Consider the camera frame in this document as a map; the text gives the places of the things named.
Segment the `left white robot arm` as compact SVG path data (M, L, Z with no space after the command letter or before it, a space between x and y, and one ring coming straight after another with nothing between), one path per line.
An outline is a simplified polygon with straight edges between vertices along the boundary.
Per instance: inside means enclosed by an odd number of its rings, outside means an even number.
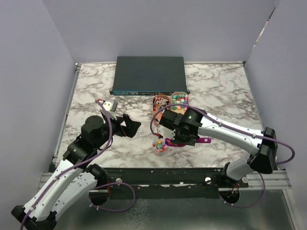
M13 208L11 214L20 222L20 228L52 230L60 216L84 193L106 188L109 194L113 185L123 185L121 179L110 181L107 171L91 162L110 147L114 135L132 138L140 126L127 114L88 117L81 134L68 146L43 187L26 204Z

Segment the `beige tray of star candies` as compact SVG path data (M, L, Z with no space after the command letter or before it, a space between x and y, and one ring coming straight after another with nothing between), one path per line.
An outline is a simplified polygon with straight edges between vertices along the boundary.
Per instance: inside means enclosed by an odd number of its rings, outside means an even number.
M174 92L171 95L171 110L176 113L184 114L187 107L184 105L189 104L189 95L185 92Z

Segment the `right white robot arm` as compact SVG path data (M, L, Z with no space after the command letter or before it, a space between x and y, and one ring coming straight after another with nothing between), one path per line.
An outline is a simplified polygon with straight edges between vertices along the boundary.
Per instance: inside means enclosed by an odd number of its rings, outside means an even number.
M258 172L271 174L275 167L277 144L275 131L249 129L221 120L201 109L189 107L184 114L166 109L157 128L159 137L175 145L194 146L201 136L211 137L237 146L247 156L228 162L220 176L221 184L232 187L242 177Z

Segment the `clear plastic jar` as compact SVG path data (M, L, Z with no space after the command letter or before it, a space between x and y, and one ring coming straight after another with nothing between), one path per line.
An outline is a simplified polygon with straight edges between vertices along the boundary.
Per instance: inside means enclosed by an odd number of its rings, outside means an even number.
M163 156L168 152L168 146L164 139L157 139L152 142L153 152L156 156Z

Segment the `blue network switch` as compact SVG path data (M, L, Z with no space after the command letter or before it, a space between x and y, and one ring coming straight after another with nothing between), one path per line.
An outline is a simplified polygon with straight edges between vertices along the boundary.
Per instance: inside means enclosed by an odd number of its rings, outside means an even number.
M111 95L171 95L187 89L183 57L117 57Z

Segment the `purple plastic scoop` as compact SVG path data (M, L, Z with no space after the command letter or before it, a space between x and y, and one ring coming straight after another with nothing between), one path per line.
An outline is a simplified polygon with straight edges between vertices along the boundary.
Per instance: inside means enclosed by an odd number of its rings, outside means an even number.
M199 138L196 140L195 143L205 143L205 144L209 144L211 143L211 138ZM165 144L167 146L170 146L170 147L184 147L185 145L184 144L174 144L173 141L169 138L166 138L165 139Z

